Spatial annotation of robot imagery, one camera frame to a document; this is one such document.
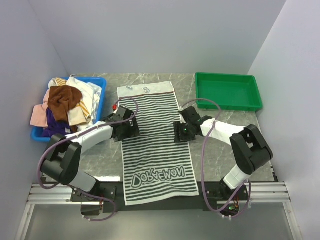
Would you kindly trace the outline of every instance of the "green plastic tray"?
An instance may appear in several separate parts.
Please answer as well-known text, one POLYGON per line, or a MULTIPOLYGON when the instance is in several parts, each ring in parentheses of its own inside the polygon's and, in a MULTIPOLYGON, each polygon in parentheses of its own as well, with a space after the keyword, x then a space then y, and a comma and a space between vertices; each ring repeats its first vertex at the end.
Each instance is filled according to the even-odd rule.
MULTIPOLYGON (((254 76, 197 72, 195 74, 196 97, 209 99, 221 109, 257 111, 263 107, 254 76)), ((217 109, 209 102, 197 100, 200 109, 217 109)))

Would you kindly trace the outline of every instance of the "blue plastic bin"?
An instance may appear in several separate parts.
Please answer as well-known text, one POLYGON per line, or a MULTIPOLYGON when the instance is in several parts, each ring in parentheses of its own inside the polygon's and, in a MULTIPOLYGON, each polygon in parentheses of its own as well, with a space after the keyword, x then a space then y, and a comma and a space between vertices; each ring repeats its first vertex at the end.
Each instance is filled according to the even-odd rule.
MULTIPOLYGON (((93 77, 93 76, 76 76, 75 78, 85 83, 93 83, 102 88, 100 102, 99 102, 98 110, 96 113, 96 119, 93 121, 94 123, 96 123, 101 118, 101 113, 102 113, 102 109, 105 101, 107 81, 103 77, 93 77)), ((68 80, 69 77, 62 77, 62 79, 68 80)), ((46 142, 46 143, 49 142, 50 137, 41 137, 43 131, 44 131, 43 127, 33 126, 31 130, 31 138, 38 142, 46 142)))

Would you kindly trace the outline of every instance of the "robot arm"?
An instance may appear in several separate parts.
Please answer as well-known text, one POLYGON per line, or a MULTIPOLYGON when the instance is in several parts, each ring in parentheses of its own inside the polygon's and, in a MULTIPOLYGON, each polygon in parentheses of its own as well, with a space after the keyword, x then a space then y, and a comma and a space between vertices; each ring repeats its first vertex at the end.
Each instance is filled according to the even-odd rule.
MULTIPOLYGON (((174 123, 176 143, 195 140, 196 135, 206 136, 215 121, 210 116, 200 117, 192 106, 182 110, 180 114, 181 121, 174 123)), ((252 124, 243 127, 217 121, 209 137, 232 147, 236 165, 221 180, 221 184, 225 185, 228 191, 236 189, 273 158, 273 153, 258 127, 252 124)))
POLYGON ((117 142, 139 136, 140 132, 136 118, 124 123, 116 123, 129 119, 132 114, 131 110, 120 106, 103 121, 98 121, 95 125, 81 132, 70 134, 67 137, 55 134, 50 139, 47 149, 66 138, 70 139, 81 135, 81 133, 83 135, 66 141, 51 150, 43 161, 41 172, 60 184, 71 185, 85 192, 97 193, 99 191, 99 181, 79 169, 81 154, 108 139, 114 139, 117 142))

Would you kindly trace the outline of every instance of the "pink cloth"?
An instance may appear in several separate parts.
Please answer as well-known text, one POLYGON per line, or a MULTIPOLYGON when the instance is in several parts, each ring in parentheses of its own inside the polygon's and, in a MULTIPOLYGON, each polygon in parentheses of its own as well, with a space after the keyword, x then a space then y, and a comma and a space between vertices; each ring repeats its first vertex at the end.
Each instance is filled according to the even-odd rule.
POLYGON ((33 113, 30 120, 30 125, 36 127, 47 128, 47 114, 46 110, 48 108, 48 99, 50 96, 50 89, 48 89, 43 98, 43 104, 34 106, 33 113))

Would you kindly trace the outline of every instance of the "pile of clothes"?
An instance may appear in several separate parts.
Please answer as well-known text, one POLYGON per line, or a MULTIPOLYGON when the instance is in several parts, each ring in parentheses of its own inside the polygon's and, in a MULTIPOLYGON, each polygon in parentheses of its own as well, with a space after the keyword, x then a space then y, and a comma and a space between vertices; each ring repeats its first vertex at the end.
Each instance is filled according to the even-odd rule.
POLYGON ((74 77, 56 77, 48 84, 43 104, 34 106, 30 125, 44 128, 43 138, 72 134, 94 124, 101 87, 74 77))

